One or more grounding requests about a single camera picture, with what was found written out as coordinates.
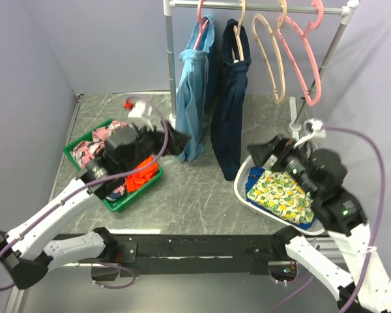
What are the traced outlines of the navy blue shorts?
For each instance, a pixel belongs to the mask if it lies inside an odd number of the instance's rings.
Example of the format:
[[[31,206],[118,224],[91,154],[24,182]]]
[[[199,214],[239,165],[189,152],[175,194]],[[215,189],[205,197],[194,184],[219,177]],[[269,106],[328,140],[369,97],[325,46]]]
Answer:
[[[234,181],[240,168],[242,143],[242,109],[252,59],[245,28],[240,28],[244,59],[238,58],[234,29],[238,22],[227,21],[222,35],[219,58],[218,103],[210,125],[212,148],[224,179]]]

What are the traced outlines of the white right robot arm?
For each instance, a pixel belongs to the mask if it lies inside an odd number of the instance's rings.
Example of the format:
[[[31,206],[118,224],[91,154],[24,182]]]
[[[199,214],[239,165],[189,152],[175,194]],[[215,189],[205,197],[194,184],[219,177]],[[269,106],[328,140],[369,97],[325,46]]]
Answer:
[[[317,149],[310,155],[295,140],[275,136],[249,144],[256,166],[289,174],[311,210],[337,245],[348,270],[339,268],[296,230],[278,235],[282,250],[299,261],[333,295],[340,312],[391,312],[391,279],[373,247],[368,219],[358,199],[343,187],[347,169],[339,154]]]

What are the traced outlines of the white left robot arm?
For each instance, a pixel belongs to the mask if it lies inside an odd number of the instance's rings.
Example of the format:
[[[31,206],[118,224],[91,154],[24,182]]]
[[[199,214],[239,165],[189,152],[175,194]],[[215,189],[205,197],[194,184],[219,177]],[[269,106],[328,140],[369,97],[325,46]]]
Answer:
[[[0,231],[0,263],[14,286],[30,288],[50,271],[75,261],[93,259],[103,263],[117,259],[119,244],[105,227],[62,241],[55,240],[55,236],[76,215],[104,200],[127,176],[138,172],[148,157],[158,160],[164,155],[181,154],[190,136],[177,132],[168,122],[163,128],[116,128],[103,149],[58,196],[18,227]]]

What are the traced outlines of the light blue shorts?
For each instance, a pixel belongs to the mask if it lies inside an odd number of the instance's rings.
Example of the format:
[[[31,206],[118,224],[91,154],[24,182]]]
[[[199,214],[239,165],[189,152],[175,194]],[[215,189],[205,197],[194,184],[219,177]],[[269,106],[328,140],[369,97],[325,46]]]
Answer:
[[[197,41],[199,22],[196,22],[185,49],[179,55],[183,68],[177,91],[176,130],[190,136],[179,155],[182,162],[195,160],[205,150],[204,109],[216,88],[215,21],[211,15],[206,15],[204,20],[207,26],[200,41]]]

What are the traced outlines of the pink hanger holding shorts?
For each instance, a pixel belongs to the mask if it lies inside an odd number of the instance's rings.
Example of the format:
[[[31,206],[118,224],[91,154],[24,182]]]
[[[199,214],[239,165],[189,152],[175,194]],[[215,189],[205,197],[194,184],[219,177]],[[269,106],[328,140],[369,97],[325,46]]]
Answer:
[[[209,24],[209,20],[205,19],[205,17],[202,15],[202,6],[203,6],[204,2],[205,2],[205,0],[199,0],[197,3],[197,20],[199,22],[199,32],[197,34],[197,37],[196,37],[196,40],[195,40],[195,43],[193,46],[194,50],[198,49],[200,42],[201,42],[201,39],[203,37],[203,34]]]

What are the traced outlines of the white plastic laundry basket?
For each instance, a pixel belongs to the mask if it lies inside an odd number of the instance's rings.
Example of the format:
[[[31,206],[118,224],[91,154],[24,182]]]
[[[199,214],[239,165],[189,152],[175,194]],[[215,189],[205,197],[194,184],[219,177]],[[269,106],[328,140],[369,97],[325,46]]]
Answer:
[[[311,226],[308,229],[303,230],[299,226],[290,224],[287,221],[282,220],[282,219],[278,218],[277,216],[273,215],[272,213],[268,213],[268,212],[258,208],[258,206],[248,202],[246,199],[246,183],[248,182],[250,169],[252,167],[254,167],[254,163],[253,163],[252,157],[250,155],[248,155],[247,158],[242,162],[242,164],[237,172],[237,176],[235,177],[235,180],[233,182],[234,193],[235,193],[237,199],[244,206],[248,207],[252,211],[255,211],[257,214],[259,214],[261,216],[265,216],[267,218],[270,218],[271,220],[279,222],[280,224],[283,224],[284,226],[292,226],[296,230],[302,232],[304,235],[311,236],[311,237],[317,237],[317,236],[324,234],[325,229],[324,229],[322,223],[318,219],[315,219],[313,221],[313,223],[311,223]]]

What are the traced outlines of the orange garment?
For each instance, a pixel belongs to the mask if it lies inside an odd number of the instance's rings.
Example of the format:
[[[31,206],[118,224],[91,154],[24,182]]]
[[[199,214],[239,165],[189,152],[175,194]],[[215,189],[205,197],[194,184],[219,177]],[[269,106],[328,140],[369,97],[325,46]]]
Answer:
[[[126,178],[125,188],[128,193],[135,192],[148,183],[157,174],[158,163],[154,162],[153,156],[150,156],[138,166],[138,169],[140,168],[143,170]]]

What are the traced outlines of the pink patterned garment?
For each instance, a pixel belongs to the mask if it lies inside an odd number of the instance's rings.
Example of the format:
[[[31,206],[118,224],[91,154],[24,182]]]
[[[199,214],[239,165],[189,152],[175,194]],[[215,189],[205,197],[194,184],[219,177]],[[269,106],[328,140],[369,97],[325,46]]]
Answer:
[[[84,168],[89,161],[94,159],[95,156],[103,150],[105,140],[112,134],[112,132],[117,128],[124,127],[128,127],[128,123],[114,120],[108,125],[97,128],[92,131],[91,140],[82,140],[73,148],[70,153],[72,158],[76,161],[80,168]]]

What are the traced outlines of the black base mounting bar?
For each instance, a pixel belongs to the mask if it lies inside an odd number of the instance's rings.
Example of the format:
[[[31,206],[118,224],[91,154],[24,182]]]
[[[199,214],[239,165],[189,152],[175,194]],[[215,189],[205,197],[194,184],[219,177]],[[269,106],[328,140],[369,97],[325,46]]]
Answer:
[[[268,275],[297,266],[287,255],[285,234],[274,235],[116,235],[117,247],[102,261],[138,276],[249,273]]]

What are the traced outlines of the metal clothes rack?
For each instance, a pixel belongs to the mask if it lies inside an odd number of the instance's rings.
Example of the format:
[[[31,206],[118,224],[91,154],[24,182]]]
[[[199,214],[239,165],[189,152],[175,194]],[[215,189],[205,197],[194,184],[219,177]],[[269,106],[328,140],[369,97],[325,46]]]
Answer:
[[[325,14],[334,14],[341,17],[338,29],[328,47],[325,57],[319,67],[319,74],[322,76],[325,69],[327,68],[330,59],[332,58],[336,48],[340,42],[343,33],[346,30],[347,25],[352,20],[353,14],[358,8],[359,1],[348,1],[345,6],[336,7],[325,7]],[[174,56],[174,43],[173,43],[173,9],[175,7],[196,7],[197,1],[164,1],[163,10],[166,20],[166,36],[167,36],[167,56],[168,56],[168,67],[169,67],[169,89],[171,95],[171,113],[169,120],[174,125],[176,121],[176,102],[177,102],[177,80],[175,77],[175,56]],[[219,1],[203,1],[202,6],[207,8],[215,9],[227,9],[227,10],[241,10],[241,17],[246,15],[246,11],[260,11],[260,12],[282,12],[283,9],[280,5],[264,4],[264,3],[251,3],[247,4],[245,1],[239,2],[219,2]],[[296,100],[290,98],[290,113],[291,122],[289,123],[289,130],[291,131],[295,139],[299,138],[300,130],[302,126],[300,120],[306,116],[307,105],[305,102],[302,103],[301,107],[297,107]]]

